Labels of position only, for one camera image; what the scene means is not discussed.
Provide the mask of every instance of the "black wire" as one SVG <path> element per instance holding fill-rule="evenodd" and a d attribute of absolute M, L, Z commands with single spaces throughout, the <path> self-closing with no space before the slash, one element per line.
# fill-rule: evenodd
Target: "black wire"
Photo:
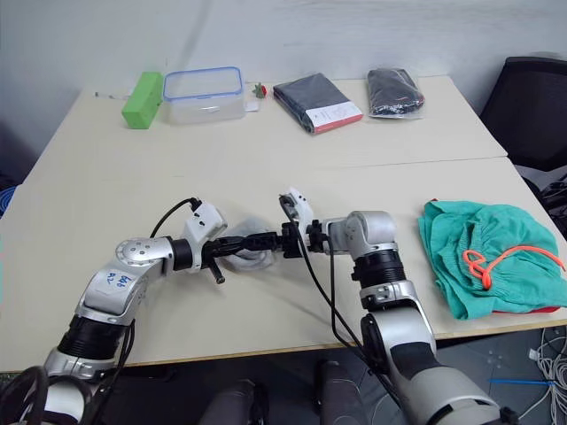
<path fill-rule="evenodd" d="M 151 232 L 150 237 L 156 236 L 161 225 L 164 223 L 165 220 L 167 220 L 169 218 L 169 216 L 171 214 L 173 214 L 175 211 L 177 211 L 179 208 L 181 208 L 185 204 L 190 204 L 191 201 L 193 201 L 193 199 L 194 198 L 190 197 L 188 199 L 184 199 L 183 201 L 175 204 L 168 212 L 165 213 L 165 215 L 161 218 L 161 220 L 158 221 L 158 224 L 156 224 L 156 227 L 153 228 L 153 231 Z"/>
<path fill-rule="evenodd" d="M 366 363 L 366 358 L 364 356 L 364 351 L 362 346 L 353 347 L 350 345 L 337 331 L 337 297 L 335 292 L 335 251 L 333 249 L 333 242 L 330 240 L 330 237 L 327 239 L 329 243 L 329 255 L 330 255 L 330 327 L 333 330 L 333 335 L 337 338 L 337 340 L 348 348 L 353 354 Z"/>
<path fill-rule="evenodd" d="M 307 269 L 309 270 L 309 273 L 311 274 L 311 278 L 313 279 L 313 282 L 315 282 L 315 286 L 317 287 L 319 292 L 321 292 L 322 297 L 325 299 L 325 301 L 327 302 L 327 304 L 330 307 L 330 310 L 331 310 L 331 327 L 333 328 L 333 334 L 335 335 L 337 340 L 342 345 L 344 345 L 346 348 L 350 349 L 353 352 L 353 354 L 356 355 L 356 357 L 358 357 L 360 360 L 362 360 L 362 362 L 364 364 L 366 364 L 366 366 L 369 368 L 369 370 L 372 371 L 372 373 L 376 376 L 378 381 L 382 384 L 384 389 L 386 391 L 388 391 L 388 393 L 390 394 L 390 397 L 396 403 L 396 405 L 398 405 L 398 407 L 401 407 L 400 398 L 398 397 L 398 393 L 396 392 L 396 390 L 393 388 L 392 383 L 390 382 L 390 380 L 385 375 L 379 374 L 369 364 L 369 362 L 367 361 L 367 359 L 364 355 L 364 349 L 362 347 L 361 342 L 358 340 L 358 338 L 356 337 L 354 332 L 346 324 L 345 320 L 340 315 L 340 313 L 338 312 L 338 310 L 335 306 L 335 256 L 334 256 L 333 245 L 332 245 L 332 241 L 330 240 L 330 237 L 328 237 L 327 242 L 329 243 L 329 254 L 330 254 L 330 263 L 331 263 L 331 266 L 330 266 L 330 295 L 331 295 L 331 300 L 329 300 L 329 297 L 327 297 L 327 294 L 323 290 L 321 284 L 319 283 L 319 281 L 317 279 L 317 276 L 315 275 L 313 267 L 311 266 L 311 261 L 309 261 L 309 257 L 307 256 L 307 249 L 305 247 L 305 244 L 303 243 L 303 238 L 299 235 L 299 231 L 298 231 L 297 227 L 295 226 L 295 221 L 293 221 L 292 216 L 290 215 L 290 213 L 288 212 L 288 210 L 286 208 L 286 198 L 285 197 L 280 197 L 280 205 L 282 206 L 283 213 L 285 214 L 285 216 L 287 217 L 289 222 L 292 224 L 291 228 L 293 228 L 293 232 L 295 233 L 295 236 L 298 239 L 299 248 L 301 249 L 301 253 L 303 254 L 303 259 L 305 260 L 305 263 L 307 265 Z M 336 322 L 335 322 L 336 317 L 340 320 L 340 322 L 345 327 L 346 331 L 349 333 L 351 338 L 354 340 L 356 347 L 360 350 L 359 352 L 356 351 L 355 347 L 352 347 L 349 343 L 347 343 L 338 334 L 337 328 L 336 328 Z"/>
<path fill-rule="evenodd" d="M 106 385 L 102 389 L 98 389 L 98 391 L 103 390 L 104 395 L 102 397 L 102 400 L 100 401 L 100 404 L 96 407 L 96 411 L 93 413 L 92 420 L 89 420 L 89 423 L 97 423 L 98 420 L 100 419 L 100 415 L 105 410 L 106 403 L 108 403 L 108 400 L 110 399 L 110 396 L 114 390 L 114 386 L 116 384 L 116 381 L 118 380 L 118 376 L 122 371 L 122 369 L 124 368 L 124 365 L 126 364 L 126 360 L 128 359 L 130 352 L 132 351 L 132 346 L 134 345 L 134 337 L 136 335 L 135 324 L 136 324 L 136 319 L 133 319 L 130 325 L 126 328 L 126 331 L 124 332 L 124 338 L 122 339 L 122 347 L 120 348 L 120 356 L 118 358 L 118 364 L 116 365 L 116 369 L 114 370 L 113 378 L 108 385 Z"/>
<path fill-rule="evenodd" d="M 313 270 L 313 267 L 311 266 L 311 261 L 309 260 L 309 257 L 307 255 L 307 249 L 305 247 L 305 244 L 303 243 L 303 238 L 299 234 L 299 231 L 298 231 L 298 229 L 295 225 L 295 221 L 293 220 L 292 216 L 290 215 L 290 213 L 288 212 L 288 210 L 286 208 L 286 206 L 287 206 L 286 201 L 287 201 L 286 197 L 280 197 L 280 205 L 282 206 L 283 213 L 287 217 L 288 221 L 291 223 L 291 228 L 293 229 L 293 233 L 295 234 L 295 236 L 296 236 L 296 238 L 299 242 L 299 248 L 301 249 L 301 254 L 303 255 L 303 259 L 305 261 L 307 269 L 309 270 L 309 274 L 311 274 L 311 278 L 313 279 L 315 286 L 317 287 L 317 289 L 321 293 L 322 297 L 325 299 L 325 301 L 329 305 L 331 311 L 334 312 L 337 315 L 338 320 L 345 327 L 346 331 L 351 336 L 351 338 L 353 339 L 353 341 L 356 344 L 356 346 L 358 347 L 358 349 L 361 351 L 361 352 L 357 352 L 357 354 L 356 354 L 357 357 L 359 359 L 361 359 L 364 363 L 366 363 L 366 359 L 365 359 L 364 354 L 363 354 L 364 351 L 362 349 L 361 342 L 359 341 L 358 337 L 354 334 L 354 332 L 350 329 L 350 327 L 346 323 L 345 319 L 343 319 L 343 316 L 337 311 L 337 309 L 330 302 L 329 297 L 325 293 L 324 289 L 322 288 L 321 284 L 319 283 L 319 280 L 317 279 L 317 276 L 315 275 L 315 271 Z"/>
<path fill-rule="evenodd" d="M 335 308 L 335 300 L 336 300 L 336 297 L 335 297 L 335 251 L 334 251 L 334 248 L 333 248 L 333 242 L 330 239 L 330 237 L 328 237 L 327 243 L 329 244 L 329 255 L 330 255 L 330 301 L 332 303 L 332 308 L 331 308 L 332 313 L 331 313 L 331 316 L 330 316 L 330 324 L 331 324 L 331 327 L 333 329 L 333 334 L 335 334 L 335 337 L 339 341 L 341 341 L 341 343 L 343 343 L 343 345 L 346 346 L 346 343 L 341 340 L 340 336 L 338 335 L 337 329 L 336 329 L 335 312 L 336 312 L 337 309 Z M 386 391 L 388 391 L 392 400 L 396 403 L 396 405 L 398 405 L 398 407 L 400 407 L 400 399 L 398 398 L 398 393 L 393 388 L 390 380 L 385 375 L 379 374 L 376 370 L 373 370 L 373 368 L 369 365 L 369 363 L 366 359 L 362 359 L 362 361 L 366 364 L 366 366 L 369 368 L 369 370 L 371 370 L 372 373 L 374 375 L 376 375 L 376 378 L 382 384 L 384 389 Z"/>
<path fill-rule="evenodd" d="M 24 370 L 21 374 L 16 376 L 2 391 L 0 397 L 0 425 L 4 425 L 4 412 L 3 410 L 8 404 L 10 396 L 17 391 L 24 389 L 28 392 L 32 386 L 35 386 L 34 395 L 32 397 L 33 405 L 30 412 L 27 414 L 27 423 L 30 425 L 39 425 L 42 421 L 43 411 L 45 410 L 45 403 L 47 402 L 47 389 L 49 387 L 49 378 L 44 367 L 32 366 Z M 10 423 L 18 421 L 19 418 L 8 418 Z"/>

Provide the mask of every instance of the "green block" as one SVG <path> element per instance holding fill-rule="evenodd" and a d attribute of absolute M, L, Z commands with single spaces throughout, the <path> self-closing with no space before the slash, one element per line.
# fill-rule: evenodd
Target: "green block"
<path fill-rule="evenodd" d="M 122 108 L 122 116 L 130 128 L 150 128 L 161 104 L 163 75 L 142 73 L 134 92 Z"/>

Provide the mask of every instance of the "plastic bag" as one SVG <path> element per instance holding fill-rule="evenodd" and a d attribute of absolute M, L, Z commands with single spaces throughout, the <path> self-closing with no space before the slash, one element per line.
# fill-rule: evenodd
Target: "plastic bag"
<path fill-rule="evenodd" d="M 322 73 L 274 86 L 274 98 L 309 133 L 362 119 L 362 112 Z"/>
<path fill-rule="evenodd" d="M 368 82 L 370 117 L 422 118 L 425 97 L 404 69 L 373 69 Z"/>

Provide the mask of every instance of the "blue lid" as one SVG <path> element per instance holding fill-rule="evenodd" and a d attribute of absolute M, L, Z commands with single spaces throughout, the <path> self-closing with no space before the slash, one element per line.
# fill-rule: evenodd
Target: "blue lid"
<path fill-rule="evenodd" d="M 238 96 L 242 92 L 242 74 L 235 66 L 176 71 L 166 75 L 163 85 L 163 98 L 168 102 Z"/>

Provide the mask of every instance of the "orange string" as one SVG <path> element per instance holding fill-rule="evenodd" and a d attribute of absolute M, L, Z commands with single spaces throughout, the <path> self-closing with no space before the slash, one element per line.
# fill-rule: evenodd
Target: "orange string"
<path fill-rule="evenodd" d="M 550 257 L 555 263 L 557 263 L 563 270 L 565 270 L 563 262 L 554 254 L 542 248 L 538 248 L 537 246 L 529 245 L 518 245 L 510 248 L 509 250 L 505 250 L 505 252 L 503 252 L 502 255 L 495 259 L 492 263 L 490 263 L 487 268 L 480 266 L 481 263 L 486 263 L 486 258 L 479 252 L 476 252 L 474 250 L 467 250 L 462 253 L 462 258 L 464 259 L 465 263 L 469 265 L 470 274 L 480 279 L 482 281 L 482 287 L 485 290 L 489 290 L 493 286 L 493 279 L 490 275 L 490 272 L 492 272 L 493 268 L 496 267 L 498 263 L 500 263 L 508 255 L 516 251 L 533 251 L 546 255 Z"/>

